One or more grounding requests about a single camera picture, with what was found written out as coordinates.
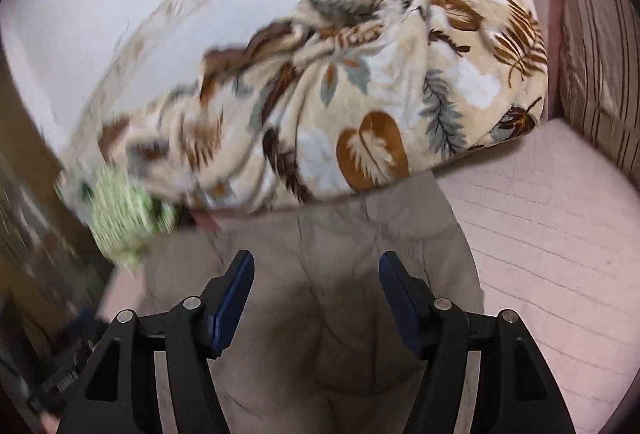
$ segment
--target metal pin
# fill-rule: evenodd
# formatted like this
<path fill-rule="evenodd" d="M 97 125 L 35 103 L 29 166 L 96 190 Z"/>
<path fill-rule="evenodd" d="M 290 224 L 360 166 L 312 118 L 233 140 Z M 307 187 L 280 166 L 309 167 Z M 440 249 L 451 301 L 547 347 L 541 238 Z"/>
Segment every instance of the metal pin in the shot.
<path fill-rule="evenodd" d="M 520 317 L 513 309 L 505 309 L 502 312 L 502 318 L 510 324 L 513 324 L 513 322 L 517 322 Z"/>
<path fill-rule="evenodd" d="M 200 307 L 200 299 L 198 297 L 189 297 L 188 299 L 184 300 L 182 305 L 186 309 L 195 309 Z"/>
<path fill-rule="evenodd" d="M 434 300 L 433 305 L 440 311 L 449 311 L 451 309 L 451 301 L 444 298 Z"/>
<path fill-rule="evenodd" d="M 131 311 L 130 309 L 125 309 L 124 311 L 121 311 L 120 313 L 118 313 L 118 316 L 117 316 L 118 322 L 120 324 L 126 324 L 132 318 L 133 318 L 133 311 Z"/>

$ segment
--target striped pillow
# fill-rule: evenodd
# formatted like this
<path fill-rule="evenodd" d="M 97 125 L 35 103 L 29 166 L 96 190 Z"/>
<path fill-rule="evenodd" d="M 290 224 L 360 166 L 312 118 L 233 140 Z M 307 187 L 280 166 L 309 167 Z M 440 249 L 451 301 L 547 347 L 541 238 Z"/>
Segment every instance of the striped pillow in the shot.
<path fill-rule="evenodd" d="M 630 0 L 564 1 L 564 112 L 640 188 L 639 38 L 640 18 Z"/>

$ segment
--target wall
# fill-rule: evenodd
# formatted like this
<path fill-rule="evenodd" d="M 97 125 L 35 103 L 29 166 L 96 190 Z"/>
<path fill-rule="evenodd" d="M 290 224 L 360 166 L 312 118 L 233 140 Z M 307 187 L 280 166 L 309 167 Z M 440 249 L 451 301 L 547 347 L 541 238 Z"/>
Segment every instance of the wall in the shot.
<path fill-rule="evenodd" d="M 114 51 L 162 0 L 2 0 L 0 32 L 14 82 L 59 154 Z"/>

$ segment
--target green fluffy object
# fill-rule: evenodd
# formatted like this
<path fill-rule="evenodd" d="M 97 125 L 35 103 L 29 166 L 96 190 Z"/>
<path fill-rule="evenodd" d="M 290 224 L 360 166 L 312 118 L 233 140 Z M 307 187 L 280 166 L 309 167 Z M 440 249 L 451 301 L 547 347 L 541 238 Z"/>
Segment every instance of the green fluffy object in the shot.
<path fill-rule="evenodd" d="M 129 181 L 126 173 L 105 166 L 97 173 L 92 197 L 91 232 L 102 254 L 135 272 L 146 245 L 175 227 L 177 210 Z"/>

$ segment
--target striped cushion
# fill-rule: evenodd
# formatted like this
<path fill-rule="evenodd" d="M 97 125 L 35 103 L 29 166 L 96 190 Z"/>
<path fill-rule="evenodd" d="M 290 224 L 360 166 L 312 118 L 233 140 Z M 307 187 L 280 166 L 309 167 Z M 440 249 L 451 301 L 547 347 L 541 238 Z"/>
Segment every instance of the striped cushion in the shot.
<path fill-rule="evenodd" d="M 565 0 L 560 95 L 571 125 L 640 187 L 640 18 L 630 0 Z"/>

